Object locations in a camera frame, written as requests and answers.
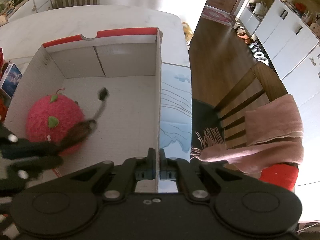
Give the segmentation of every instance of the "pink knitted ball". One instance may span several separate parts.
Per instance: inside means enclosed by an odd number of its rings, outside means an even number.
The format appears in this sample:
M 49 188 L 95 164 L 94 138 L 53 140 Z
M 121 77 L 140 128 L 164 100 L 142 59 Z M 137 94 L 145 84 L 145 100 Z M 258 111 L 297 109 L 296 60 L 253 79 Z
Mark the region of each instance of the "pink knitted ball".
M 52 126 L 49 120 L 53 120 L 55 127 L 49 128 L 49 125 Z M 29 111 L 26 124 L 28 140 L 31 142 L 47 141 L 50 135 L 51 141 L 59 142 L 71 127 L 83 120 L 84 115 L 80 107 L 70 98 L 63 95 L 43 97 Z M 70 147 L 60 155 L 73 153 L 80 146 L 81 143 Z

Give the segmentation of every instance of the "bag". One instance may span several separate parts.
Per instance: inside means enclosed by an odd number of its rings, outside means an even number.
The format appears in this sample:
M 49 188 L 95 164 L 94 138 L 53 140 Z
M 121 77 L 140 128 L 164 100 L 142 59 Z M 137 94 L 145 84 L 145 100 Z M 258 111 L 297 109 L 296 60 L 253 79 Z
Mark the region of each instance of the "bag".
M 254 14 L 262 15 L 264 16 L 268 11 L 267 5 L 264 1 L 261 1 L 261 3 L 256 3 L 256 6 L 253 10 Z

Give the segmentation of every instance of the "screw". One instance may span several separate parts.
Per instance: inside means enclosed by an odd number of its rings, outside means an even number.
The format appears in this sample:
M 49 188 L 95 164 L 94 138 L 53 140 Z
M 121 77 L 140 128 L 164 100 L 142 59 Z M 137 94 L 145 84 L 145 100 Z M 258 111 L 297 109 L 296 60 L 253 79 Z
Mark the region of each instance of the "screw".
M 10 142 L 17 142 L 17 141 L 18 141 L 18 137 L 15 136 L 15 135 L 13 135 L 13 134 L 9 134 L 9 135 L 8 135 L 8 140 L 9 140 Z
M 160 198 L 153 198 L 153 199 L 152 199 L 152 202 L 154 202 L 154 203 L 159 203 L 159 202 L 161 202 L 161 199 L 160 199 Z
M 198 190 L 195 190 L 192 195 L 195 197 L 195 198 L 206 198 L 208 196 L 208 192 L 206 192 L 205 190 L 202 190 L 202 189 L 198 189 Z
M 117 190 L 107 190 L 107 191 L 104 193 L 104 196 L 105 196 L 106 198 L 115 199 L 115 198 L 120 197 L 120 192 L 117 191 Z
M 23 171 L 23 170 L 19 170 L 19 171 L 18 171 L 18 176 L 19 176 L 21 179 L 27 179 L 27 178 L 29 178 L 29 174 L 28 174 L 26 171 Z
M 151 204 L 152 204 L 152 201 L 151 201 L 151 200 L 148 200 L 148 199 L 145 199 L 145 200 L 143 201 L 143 203 L 146 204 L 146 205 L 151 205 Z

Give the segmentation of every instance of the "rug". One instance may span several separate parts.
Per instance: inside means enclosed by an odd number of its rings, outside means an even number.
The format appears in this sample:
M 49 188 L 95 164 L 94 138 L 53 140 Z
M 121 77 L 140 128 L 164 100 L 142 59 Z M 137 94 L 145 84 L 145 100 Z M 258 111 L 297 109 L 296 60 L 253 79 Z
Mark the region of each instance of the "rug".
M 204 6 L 201 17 L 224 24 L 229 27 L 232 27 L 234 24 L 233 19 L 229 13 L 207 5 Z

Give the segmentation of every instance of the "red cloth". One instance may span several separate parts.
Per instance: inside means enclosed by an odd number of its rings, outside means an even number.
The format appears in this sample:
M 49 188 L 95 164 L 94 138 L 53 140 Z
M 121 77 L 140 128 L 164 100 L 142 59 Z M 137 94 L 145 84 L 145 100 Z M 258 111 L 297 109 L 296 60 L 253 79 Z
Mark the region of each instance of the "red cloth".
M 261 172 L 259 180 L 293 190 L 298 178 L 299 169 L 287 164 L 275 164 Z

